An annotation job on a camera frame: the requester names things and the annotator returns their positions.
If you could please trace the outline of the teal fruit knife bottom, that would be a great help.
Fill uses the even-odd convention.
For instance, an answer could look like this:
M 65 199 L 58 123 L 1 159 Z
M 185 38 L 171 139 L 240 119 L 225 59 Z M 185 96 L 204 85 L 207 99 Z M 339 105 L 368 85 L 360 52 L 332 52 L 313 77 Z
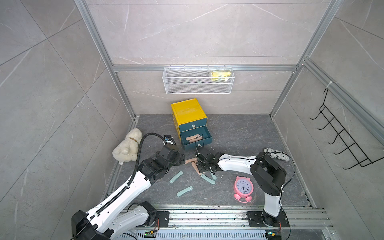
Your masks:
M 184 195 L 185 193 L 188 193 L 188 192 L 190 192 L 190 191 L 192 191 L 192 190 L 193 190 L 193 187 L 192 187 L 192 186 L 189 186 L 189 187 L 187 187 L 187 188 L 185 188 L 185 189 L 183 189 L 183 190 L 177 192 L 177 197 L 181 197 L 181 196 Z

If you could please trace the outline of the yellow teal drawer cabinet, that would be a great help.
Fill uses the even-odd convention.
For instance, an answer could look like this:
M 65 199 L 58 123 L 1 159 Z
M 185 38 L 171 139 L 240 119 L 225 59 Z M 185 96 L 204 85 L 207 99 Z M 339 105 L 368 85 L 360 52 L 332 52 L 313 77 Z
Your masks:
M 197 99 L 190 99 L 171 104 L 174 125 L 184 150 L 196 149 L 197 144 L 202 147 L 213 142 L 211 133 L 208 130 L 208 117 Z M 186 141 L 187 137 L 196 134 L 202 135 L 202 140 L 194 143 Z

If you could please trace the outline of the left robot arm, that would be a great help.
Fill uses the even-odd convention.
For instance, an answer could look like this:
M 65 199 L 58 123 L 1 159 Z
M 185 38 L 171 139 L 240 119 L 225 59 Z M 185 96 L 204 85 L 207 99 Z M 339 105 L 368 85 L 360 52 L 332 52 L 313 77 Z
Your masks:
M 151 226 L 156 209 L 148 202 L 123 210 L 142 192 L 147 190 L 173 166 L 185 164 L 185 156 L 178 147 L 166 144 L 150 158 L 139 163 L 137 170 L 104 201 L 72 216 L 74 240 L 114 240 L 138 226 Z

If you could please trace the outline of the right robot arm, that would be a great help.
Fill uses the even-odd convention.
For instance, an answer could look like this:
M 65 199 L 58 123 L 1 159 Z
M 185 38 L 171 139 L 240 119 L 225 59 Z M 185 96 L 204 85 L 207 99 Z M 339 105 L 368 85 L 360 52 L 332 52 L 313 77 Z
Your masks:
M 200 173 L 235 171 L 252 175 L 264 192 L 265 204 L 260 214 L 247 213 L 251 227 L 288 227 L 289 221 L 282 210 L 281 198 L 286 181 L 286 170 L 269 154 L 260 152 L 257 156 L 231 156 L 224 153 L 212 154 L 209 150 L 198 148 L 195 169 Z

